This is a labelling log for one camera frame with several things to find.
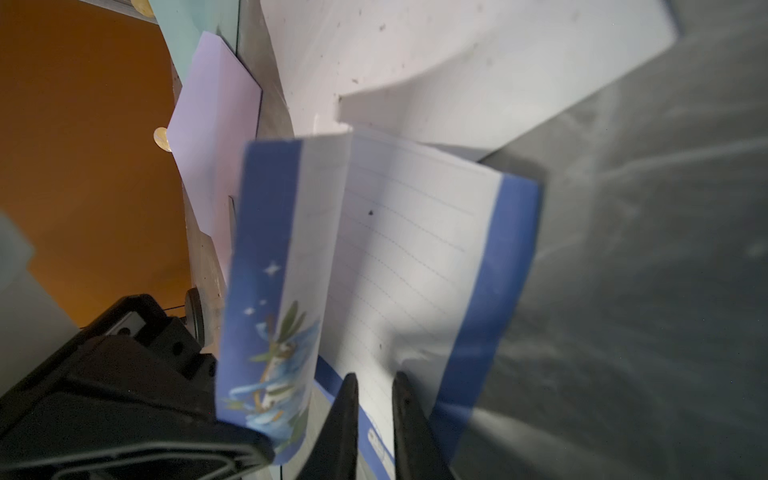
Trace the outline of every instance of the green leaf illustration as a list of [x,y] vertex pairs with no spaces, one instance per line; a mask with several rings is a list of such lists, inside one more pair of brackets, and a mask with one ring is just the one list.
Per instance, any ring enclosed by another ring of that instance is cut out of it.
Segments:
[[293,324],[293,328],[288,332],[288,337],[286,340],[290,339],[290,337],[296,335],[296,333],[301,328],[301,325],[304,323],[304,318],[306,317],[306,312],[299,315],[299,319],[296,321],[296,323]]
[[274,390],[267,390],[267,393],[269,393],[270,395],[279,395],[281,393],[285,393],[291,390],[292,388],[293,388],[293,385],[286,385],[286,386],[281,386]]
[[233,400],[225,399],[225,402],[227,402],[227,410],[244,410],[245,409],[245,403],[243,402],[237,402]]
[[299,415],[299,418],[293,425],[293,433],[290,436],[290,440],[288,441],[289,443],[298,442],[298,440],[301,438],[301,435],[304,435],[304,431],[306,431],[306,424],[309,418],[310,408],[307,407],[303,412],[301,412],[301,415]]
[[283,318],[283,323],[280,324],[280,337],[277,339],[278,343],[283,343],[288,340],[288,332],[290,332],[293,327],[293,322],[296,321],[296,314],[298,312],[299,303],[294,300],[293,303],[290,304],[290,308],[288,309],[285,318]]
[[270,343],[275,340],[275,316],[268,313],[264,319],[266,322],[266,333],[269,335]]
[[259,355],[249,358],[251,362],[269,362],[275,354],[270,350],[269,352],[260,353]]

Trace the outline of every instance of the light blue paper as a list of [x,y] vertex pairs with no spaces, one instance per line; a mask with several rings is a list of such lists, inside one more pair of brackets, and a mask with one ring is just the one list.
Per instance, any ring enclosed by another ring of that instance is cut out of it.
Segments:
[[237,51],[240,0],[150,0],[181,83],[204,31],[219,35]]

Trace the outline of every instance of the blue stripe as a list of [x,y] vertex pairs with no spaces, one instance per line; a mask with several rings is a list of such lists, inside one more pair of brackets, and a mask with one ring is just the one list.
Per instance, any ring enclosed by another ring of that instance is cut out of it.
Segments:
[[[247,413],[228,409],[225,399],[232,388],[259,382],[266,363],[249,358],[266,352],[269,343],[255,327],[268,314],[277,318],[280,313],[301,149],[301,141],[259,142],[245,154],[216,375],[217,418],[235,425],[247,426]],[[268,275],[264,269],[272,262],[281,268]],[[288,459],[300,445],[284,450],[275,463]]]
[[[336,399],[336,396],[339,395],[342,378],[338,373],[336,373],[336,370],[334,370],[333,367],[331,367],[331,365],[329,365],[328,362],[326,362],[321,356],[317,357],[315,381],[320,387],[320,391],[323,392],[323,395],[325,395],[326,398],[331,403],[333,403],[333,401]],[[376,436],[379,437],[379,433],[377,433],[376,429],[373,428],[373,424],[368,418],[366,412],[360,408],[357,415],[357,448],[360,451],[360,455],[362,455],[362,457],[366,460],[366,463],[368,463],[368,466],[371,468],[373,474],[376,475],[376,478],[378,480],[389,480],[389,476],[384,469],[384,465],[382,465],[379,456],[376,454],[376,450],[373,449],[373,445],[371,445],[371,442],[368,440],[369,430],[373,430]],[[381,442],[384,452],[386,452],[386,454],[389,456],[389,459],[392,460],[392,464],[394,465],[395,461],[389,454],[389,450],[387,450],[387,448],[384,446],[384,442],[382,442],[381,437],[379,437],[379,442]]]
[[528,275],[539,197],[535,182],[503,176],[475,289],[429,416],[447,462],[453,459],[466,429]]

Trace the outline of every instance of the gray surface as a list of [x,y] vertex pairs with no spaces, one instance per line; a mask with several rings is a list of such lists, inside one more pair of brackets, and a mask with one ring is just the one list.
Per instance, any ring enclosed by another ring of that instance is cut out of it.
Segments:
[[768,476],[768,2],[675,2],[665,55],[488,160],[546,179],[463,478]]

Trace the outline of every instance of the open notebook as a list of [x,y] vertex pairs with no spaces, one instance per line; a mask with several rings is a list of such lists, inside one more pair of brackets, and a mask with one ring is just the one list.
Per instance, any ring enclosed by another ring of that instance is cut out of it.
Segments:
[[218,418],[284,463],[313,379],[334,396],[355,372],[359,449],[394,478],[403,370],[450,460],[528,272],[538,185],[355,129],[251,144],[238,202]]

